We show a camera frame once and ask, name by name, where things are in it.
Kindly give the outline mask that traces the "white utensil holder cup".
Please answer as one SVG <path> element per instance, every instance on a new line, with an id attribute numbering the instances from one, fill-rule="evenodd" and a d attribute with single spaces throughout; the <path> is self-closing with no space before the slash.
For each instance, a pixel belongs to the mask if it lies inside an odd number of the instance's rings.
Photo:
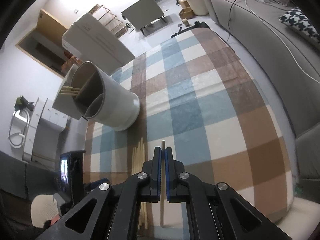
<path id="1" fill-rule="evenodd" d="M 139 97 L 91 62 L 79 66 L 71 86 L 79 89 L 72 99 L 80 114 L 114 131 L 128 129 L 139 115 Z"/>

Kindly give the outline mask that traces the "phone on black stand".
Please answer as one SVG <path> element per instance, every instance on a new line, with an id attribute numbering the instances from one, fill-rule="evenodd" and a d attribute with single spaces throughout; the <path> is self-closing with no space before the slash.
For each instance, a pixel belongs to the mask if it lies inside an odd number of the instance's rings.
<path id="1" fill-rule="evenodd" d="M 70 151 L 60 155 L 58 193 L 76 205 L 84 197 L 83 157 L 85 150 Z"/>

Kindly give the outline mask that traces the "houndstooth black white pillow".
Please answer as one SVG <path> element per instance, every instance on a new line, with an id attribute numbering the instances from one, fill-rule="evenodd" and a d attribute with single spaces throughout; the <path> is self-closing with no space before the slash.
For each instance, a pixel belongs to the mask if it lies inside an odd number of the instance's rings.
<path id="1" fill-rule="evenodd" d="M 304 38 L 307 38 L 315 44 L 319 44 L 319 34 L 317 33 L 316 28 L 299 7 L 295 7 L 285 12 L 283 15 L 279 16 L 278 21 L 297 31 Z"/>

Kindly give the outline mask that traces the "chopsticks in left compartment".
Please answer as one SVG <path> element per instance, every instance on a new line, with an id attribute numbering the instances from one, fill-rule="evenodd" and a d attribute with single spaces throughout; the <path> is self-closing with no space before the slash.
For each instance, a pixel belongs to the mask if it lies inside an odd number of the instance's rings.
<path id="1" fill-rule="evenodd" d="M 71 86 L 62 86 L 59 91 L 60 95 L 70 95 L 70 96 L 77 96 L 80 93 L 80 88 L 74 88 Z"/>

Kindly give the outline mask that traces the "plaid checkered tablecloth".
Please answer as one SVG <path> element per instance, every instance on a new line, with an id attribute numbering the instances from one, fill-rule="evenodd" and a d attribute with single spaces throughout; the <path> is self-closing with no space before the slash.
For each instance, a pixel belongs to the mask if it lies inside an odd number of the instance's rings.
<path id="1" fill-rule="evenodd" d="M 112 75 L 140 99 L 136 122 L 115 132 L 90 121 L 84 181 L 124 182 L 165 143 L 185 170 L 202 181 L 224 181 L 268 219 L 284 218 L 293 203 L 285 142 L 268 100 L 235 52 L 208 28 L 155 46 Z"/>

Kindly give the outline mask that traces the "brown wooden door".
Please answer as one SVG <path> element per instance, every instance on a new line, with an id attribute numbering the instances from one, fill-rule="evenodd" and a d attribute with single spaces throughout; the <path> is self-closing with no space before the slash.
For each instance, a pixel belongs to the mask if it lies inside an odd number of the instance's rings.
<path id="1" fill-rule="evenodd" d="M 62 37 L 67 28 L 44 9 L 39 12 L 36 30 L 57 46 L 62 47 Z"/>

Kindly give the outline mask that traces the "brown cardboard boxes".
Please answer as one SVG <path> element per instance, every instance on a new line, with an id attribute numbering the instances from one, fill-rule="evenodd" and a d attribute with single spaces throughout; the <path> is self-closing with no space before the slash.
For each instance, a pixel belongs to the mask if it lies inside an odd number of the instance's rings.
<path id="1" fill-rule="evenodd" d="M 182 20 L 183 19 L 188 20 L 194 17 L 194 12 L 191 9 L 187 0 L 179 0 L 178 3 L 182 8 L 181 11 L 179 12 L 179 16 Z"/>

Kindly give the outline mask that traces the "chopstick bundle on table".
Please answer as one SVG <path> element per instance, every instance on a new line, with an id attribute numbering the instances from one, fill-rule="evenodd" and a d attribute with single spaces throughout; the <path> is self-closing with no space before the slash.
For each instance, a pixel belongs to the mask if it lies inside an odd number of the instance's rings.
<path id="1" fill-rule="evenodd" d="M 143 138 L 141 138 L 138 145 L 134 147 L 132 151 L 131 174 L 139 173 L 142 170 L 145 161 L 145 144 Z M 145 230 L 148 229 L 148 227 L 147 204 L 142 203 L 140 207 L 138 230 Z"/>

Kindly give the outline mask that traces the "wooden rack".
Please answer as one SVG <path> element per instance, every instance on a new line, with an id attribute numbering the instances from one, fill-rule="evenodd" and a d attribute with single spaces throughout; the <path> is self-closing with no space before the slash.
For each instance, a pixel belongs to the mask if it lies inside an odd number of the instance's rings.
<path id="1" fill-rule="evenodd" d="M 98 20 L 116 38 L 122 37 L 128 31 L 126 24 L 118 16 L 103 5 L 95 5 L 89 13 Z"/>

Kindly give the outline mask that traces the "grey sofa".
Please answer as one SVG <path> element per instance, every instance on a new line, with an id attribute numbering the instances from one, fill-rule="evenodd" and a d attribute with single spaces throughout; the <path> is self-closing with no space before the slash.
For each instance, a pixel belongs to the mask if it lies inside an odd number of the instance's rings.
<path id="1" fill-rule="evenodd" d="M 212 19 L 256 59 L 295 134 L 299 182 L 319 187 L 319 48 L 278 21 L 290 0 L 204 0 Z"/>

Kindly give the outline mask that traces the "white drawer dresser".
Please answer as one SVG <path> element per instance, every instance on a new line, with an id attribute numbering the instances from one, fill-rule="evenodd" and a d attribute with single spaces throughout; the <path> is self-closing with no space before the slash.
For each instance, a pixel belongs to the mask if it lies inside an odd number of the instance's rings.
<path id="1" fill-rule="evenodd" d="M 52 100 L 37 99 L 24 140 L 22 160 L 43 159 L 54 163 L 59 135 L 67 121 L 67 115 L 53 108 Z"/>

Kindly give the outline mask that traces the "beige trash bin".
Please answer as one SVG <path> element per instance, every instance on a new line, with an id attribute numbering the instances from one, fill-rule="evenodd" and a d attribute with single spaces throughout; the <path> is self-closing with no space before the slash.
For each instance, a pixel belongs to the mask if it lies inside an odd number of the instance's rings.
<path id="1" fill-rule="evenodd" d="M 206 16 L 209 14 L 204 0 L 187 0 L 187 2 L 196 16 Z"/>

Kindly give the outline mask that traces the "wooden chopstick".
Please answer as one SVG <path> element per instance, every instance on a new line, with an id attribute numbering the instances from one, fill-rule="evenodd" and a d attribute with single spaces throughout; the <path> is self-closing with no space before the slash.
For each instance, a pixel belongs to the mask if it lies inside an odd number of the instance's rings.
<path id="1" fill-rule="evenodd" d="M 165 178 L 165 140 L 161 141 L 161 196 L 160 196 L 160 226 L 164 227 L 164 202 L 166 197 Z"/>

